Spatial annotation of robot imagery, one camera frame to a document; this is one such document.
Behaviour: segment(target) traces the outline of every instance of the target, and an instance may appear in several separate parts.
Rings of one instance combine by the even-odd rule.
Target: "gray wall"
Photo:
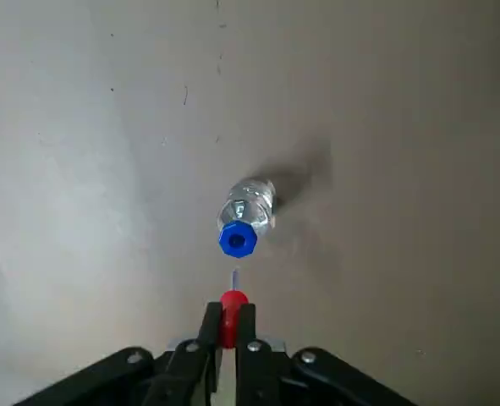
[[[217,209],[278,162],[310,182],[241,262],[259,330],[500,405],[483,0],[0,0],[0,405],[195,331],[238,263]]]

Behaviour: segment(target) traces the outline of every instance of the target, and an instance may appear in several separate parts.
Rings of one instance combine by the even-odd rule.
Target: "blue bottle cap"
[[[247,222],[236,220],[223,226],[219,234],[219,244],[225,254],[242,258],[253,252],[257,244],[257,234]]]

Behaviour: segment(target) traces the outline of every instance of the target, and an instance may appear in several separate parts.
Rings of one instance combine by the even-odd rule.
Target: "black plastic part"
[[[176,347],[166,370],[152,380],[143,406],[210,406],[210,396],[217,389],[216,343],[221,319],[222,304],[209,303],[199,336]]]
[[[143,348],[126,348],[15,406],[209,406],[221,364],[222,311],[220,302],[209,303],[199,336],[157,359]],[[189,343],[199,348],[188,351]]]
[[[138,362],[130,363],[128,359],[132,356],[141,358]],[[142,399],[138,399],[138,393],[132,391],[136,382],[152,375],[153,365],[154,359],[145,349],[125,348],[17,403],[16,406],[139,404]]]
[[[251,351],[249,344],[258,349]],[[279,380],[270,346],[255,336],[255,306],[243,304],[239,311],[236,345],[237,406],[281,406]]]
[[[302,354],[315,356],[311,363],[302,360]],[[305,378],[314,387],[332,389],[338,396],[340,404],[356,406],[415,406],[388,387],[374,381],[353,366],[321,348],[305,348],[296,353],[293,358],[295,374]]]

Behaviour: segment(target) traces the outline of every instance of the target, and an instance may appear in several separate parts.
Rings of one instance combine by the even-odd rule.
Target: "red object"
[[[234,348],[236,345],[236,326],[239,322],[240,306],[248,303],[248,298],[239,290],[228,290],[219,300],[223,305],[220,331],[222,347]]]

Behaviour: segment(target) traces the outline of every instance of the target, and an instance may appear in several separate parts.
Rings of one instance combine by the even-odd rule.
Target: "plastic water bottle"
[[[229,191],[217,216],[219,244],[225,254],[251,254],[257,239],[274,227],[276,190],[269,180],[244,179]]]

